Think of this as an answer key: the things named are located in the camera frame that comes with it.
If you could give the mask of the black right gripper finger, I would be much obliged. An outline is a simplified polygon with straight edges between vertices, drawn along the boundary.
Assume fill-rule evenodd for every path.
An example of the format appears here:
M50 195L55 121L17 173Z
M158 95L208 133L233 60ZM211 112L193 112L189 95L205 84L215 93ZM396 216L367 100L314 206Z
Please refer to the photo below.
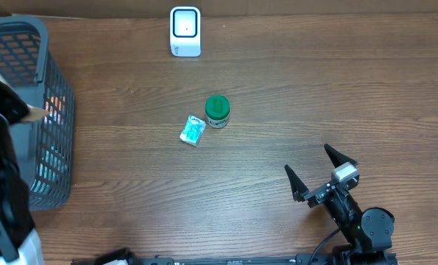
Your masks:
M351 163L353 166L357 166L358 162L346 155L343 155L341 152L338 152L336 149L334 149L330 144L324 144L324 149L330 158L333 166L335 168L345 164L345 163Z
M303 183L303 181L297 176L297 174L289 165L285 165L284 169L290 182L294 201L304 202L305 195L309 192L308 187Z

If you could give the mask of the green lidded jar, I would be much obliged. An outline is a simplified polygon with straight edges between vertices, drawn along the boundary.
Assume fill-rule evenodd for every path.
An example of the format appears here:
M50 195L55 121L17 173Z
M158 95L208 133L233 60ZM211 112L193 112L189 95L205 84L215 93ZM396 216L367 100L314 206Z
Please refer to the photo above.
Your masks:
M205 103L207 123L214 128L225 127L230 120L230 103L223 95L213 95Z

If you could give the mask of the teal white small packet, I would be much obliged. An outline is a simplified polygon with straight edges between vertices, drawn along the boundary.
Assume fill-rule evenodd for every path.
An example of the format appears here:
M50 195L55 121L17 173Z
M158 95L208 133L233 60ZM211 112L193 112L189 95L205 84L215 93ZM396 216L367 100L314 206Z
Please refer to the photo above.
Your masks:
M180 134L180 140L192 146L197 146L206 127L207 124L203 120L190 115Z

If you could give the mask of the brown white snack pouch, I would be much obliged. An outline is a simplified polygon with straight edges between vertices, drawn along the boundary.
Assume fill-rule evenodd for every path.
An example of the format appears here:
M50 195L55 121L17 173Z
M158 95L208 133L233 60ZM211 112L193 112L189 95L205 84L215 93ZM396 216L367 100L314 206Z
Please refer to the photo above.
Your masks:
M0 74L0 82L4 83L5 85L9 86L9 83L6 81L5 78L3 78L3 76ZM47 110L44 110L42 108L39 107L34 107L31 105L27 105L28 108L28 114L23 117L20 120L20 123L22 122L33 122L33 121L37 121L37 120L41 120L43 119L45 116L47 116L49 114L49 112Z

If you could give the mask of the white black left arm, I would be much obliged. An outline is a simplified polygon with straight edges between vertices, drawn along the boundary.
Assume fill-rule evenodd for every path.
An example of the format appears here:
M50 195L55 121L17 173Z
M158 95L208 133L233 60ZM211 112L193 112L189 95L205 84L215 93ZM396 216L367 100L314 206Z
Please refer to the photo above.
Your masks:
M43 264L29 211L29 187L20 176L10 126L30 120L31 107L0 81L0 264Z

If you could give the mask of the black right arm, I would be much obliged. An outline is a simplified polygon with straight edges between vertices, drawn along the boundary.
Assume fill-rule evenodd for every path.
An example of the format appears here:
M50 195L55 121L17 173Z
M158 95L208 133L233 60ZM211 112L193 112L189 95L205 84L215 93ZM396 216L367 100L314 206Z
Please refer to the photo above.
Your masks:
M294 170L284 169L295 201L306 202L310 208L324 205L337 229L323 239L311 254L297 254L296 264L334 265L398 265L392 247L395 218L384 208L361 210L350 194L359 184L358 162L331 145L324 149L334 169L331 179L310 191Z

